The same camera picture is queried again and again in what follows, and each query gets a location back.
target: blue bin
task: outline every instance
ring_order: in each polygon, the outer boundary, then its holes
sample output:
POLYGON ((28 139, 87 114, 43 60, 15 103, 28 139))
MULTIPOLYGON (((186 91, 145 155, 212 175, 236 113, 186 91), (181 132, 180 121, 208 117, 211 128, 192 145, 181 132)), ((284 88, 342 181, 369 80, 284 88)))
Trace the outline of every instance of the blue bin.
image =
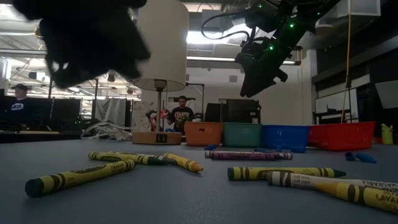
POLYGON ((261 146, 305 152, 310 128, 310 126, 264 125, 261 129, 261 146))

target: white lampshade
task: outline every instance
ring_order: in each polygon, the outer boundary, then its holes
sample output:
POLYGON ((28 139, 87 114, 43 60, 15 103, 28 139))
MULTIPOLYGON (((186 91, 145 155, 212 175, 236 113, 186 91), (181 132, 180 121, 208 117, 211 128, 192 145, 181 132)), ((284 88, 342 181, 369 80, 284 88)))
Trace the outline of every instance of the white lampshade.
POLYGON ((155 80, 166 80, 164 91, 185 88, 189 13, 178 0, 147 0, 139 10, 138 28, 151 52, 139 66, 141 79, 133 84, 154 90, 155 80))

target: desk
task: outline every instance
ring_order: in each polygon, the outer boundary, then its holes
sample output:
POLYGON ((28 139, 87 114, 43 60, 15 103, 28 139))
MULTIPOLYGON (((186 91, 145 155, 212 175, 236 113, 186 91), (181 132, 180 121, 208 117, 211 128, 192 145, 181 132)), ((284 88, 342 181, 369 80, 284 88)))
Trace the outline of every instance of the desk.
POLYGON ((212 161, 201 147, 143 146, 90 140, 0 145, 0 223, 398 223, 398 215, 320 192, 229 181, 227 168, 332 167, 347 178, 398 182, 398 149, 367 150, 379 162, 345 161, 343 152, 308 150, 292 161, 212 161), (90 151, 171 152, 202 164, 196 175, 180 167, 144 166, 102 180, 28 198, 25 182, 45 174, 97 166, 90 151))
POLYGON ((80 139, 80 134, 55 133, 52 131, 21 131, 20 133, 0 132, 0 143, 61 141, 80 139))

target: black t-shirt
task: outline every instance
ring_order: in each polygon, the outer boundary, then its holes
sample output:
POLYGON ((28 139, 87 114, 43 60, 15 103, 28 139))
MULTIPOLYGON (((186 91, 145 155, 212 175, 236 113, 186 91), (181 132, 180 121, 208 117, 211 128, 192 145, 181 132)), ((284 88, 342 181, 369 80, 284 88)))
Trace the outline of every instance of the black t-shirt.
POLYGON ((178 107, 174 108, 171 116, 169 117, 169 120, 174 122, 174 131, 185 133, 182 121, 184 118, 192 118, 192 117, 193 117, 193 111, 191 108, 185 107, 184 109, 181 109, 180 107, 178 107))
POLYGON ((34 115, 35 106, 29 98, 23 100, 15 100, 7 113, 13 121, 17 121, 21 124, 29 122, 34 115))

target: man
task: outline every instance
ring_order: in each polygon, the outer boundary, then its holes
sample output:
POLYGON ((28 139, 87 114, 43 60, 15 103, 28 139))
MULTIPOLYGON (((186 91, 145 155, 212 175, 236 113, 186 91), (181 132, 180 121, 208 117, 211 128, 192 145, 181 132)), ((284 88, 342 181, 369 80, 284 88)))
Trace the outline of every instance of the man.
POLYGON ((17 84, 11 89, 15 90, 16 100, 11 105, 8 113, 13 121, 26 124, 31 120, 34 113, 34 105, 27 97, 28 87, 23 84, 17 84))
POLYGON ((184 123, 188 118, 193 118, 193 111, 191 108, 185 106, 187 97, 180 96, 178 98, 178 108, 174 108, 169 116, 167 123, 170 125, 174 123, 174 131, 185 134, 184 123))

